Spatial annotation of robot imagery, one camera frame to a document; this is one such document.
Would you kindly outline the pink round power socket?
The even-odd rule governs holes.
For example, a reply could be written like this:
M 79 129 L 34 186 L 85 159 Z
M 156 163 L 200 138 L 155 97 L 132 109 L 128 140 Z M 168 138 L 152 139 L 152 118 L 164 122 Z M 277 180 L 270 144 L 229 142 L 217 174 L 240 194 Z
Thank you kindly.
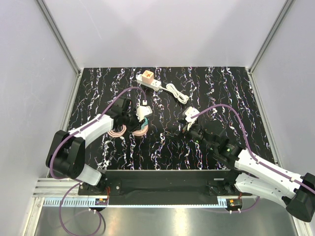
M 133 131 L 132 134 L 136 137 L 142 137 L 147 134 L 148 129 L 148 125 L 145 125 L 141 130 Z

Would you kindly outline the teal plug adapter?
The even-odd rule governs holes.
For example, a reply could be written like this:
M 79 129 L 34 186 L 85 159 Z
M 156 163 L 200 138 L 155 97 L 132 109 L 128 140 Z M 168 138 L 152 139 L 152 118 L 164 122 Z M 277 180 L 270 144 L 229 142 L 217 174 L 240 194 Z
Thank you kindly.
M 145 129 L 145 127 L 148 125 L 148 119 L 144 118 L 144 122 L 141 125 L 141 129 Z

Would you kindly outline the white power strip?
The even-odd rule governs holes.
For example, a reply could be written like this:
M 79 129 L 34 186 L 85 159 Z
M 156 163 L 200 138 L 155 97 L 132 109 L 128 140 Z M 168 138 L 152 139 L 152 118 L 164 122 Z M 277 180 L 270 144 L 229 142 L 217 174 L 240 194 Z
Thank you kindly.
M 136 80 L 139 84 L 151 88 L 155 91 L 161 89 L 161 81 L 154 78 L 154 73 L 143 73 L 136 76 Z

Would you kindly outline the pink cube plug adapter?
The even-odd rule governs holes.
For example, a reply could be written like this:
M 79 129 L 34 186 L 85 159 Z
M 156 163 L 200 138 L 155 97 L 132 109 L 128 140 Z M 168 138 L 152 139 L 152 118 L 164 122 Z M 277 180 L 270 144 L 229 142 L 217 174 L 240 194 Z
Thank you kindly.
M 154 81 L 154 73 L 149 70 L 145 70 L 141 75 L 141 78 L 142 82 L 150 85 Z

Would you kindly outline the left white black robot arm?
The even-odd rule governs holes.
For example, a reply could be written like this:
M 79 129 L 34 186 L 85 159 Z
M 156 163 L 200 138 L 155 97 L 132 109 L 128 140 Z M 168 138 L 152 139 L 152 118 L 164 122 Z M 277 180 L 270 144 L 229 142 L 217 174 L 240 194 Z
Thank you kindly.
M 103 174 L 85 164 L 86 148 L 97 138 L 122 127 L 123 131 L 142 129 L 152 109 L 143 105 L 134 107 L 127 98 L 116 98 L 102 114 L 71 131 L 55 133 L 46 159 L 50 175 L 55 179 L 70 178 L 89 184 L 93 193 L 100 195 L 106 190 Z

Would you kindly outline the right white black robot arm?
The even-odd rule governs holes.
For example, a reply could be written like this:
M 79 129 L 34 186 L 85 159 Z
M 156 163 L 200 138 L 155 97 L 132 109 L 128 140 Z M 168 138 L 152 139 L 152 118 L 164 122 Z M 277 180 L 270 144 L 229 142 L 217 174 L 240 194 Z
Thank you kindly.
M 223 128 L 203 128 L 194 123 L 183 127 L 170 140 L 177 144 L 193 141 L 205 148 L 212 158 L 225 165 L 230 173 L 221 187 L 229 195 L 237 192 L 256 195 L 283 206 L 293 217 L 311 222 L 315 213 L 315 177 L 283 169 L 237 144 Z

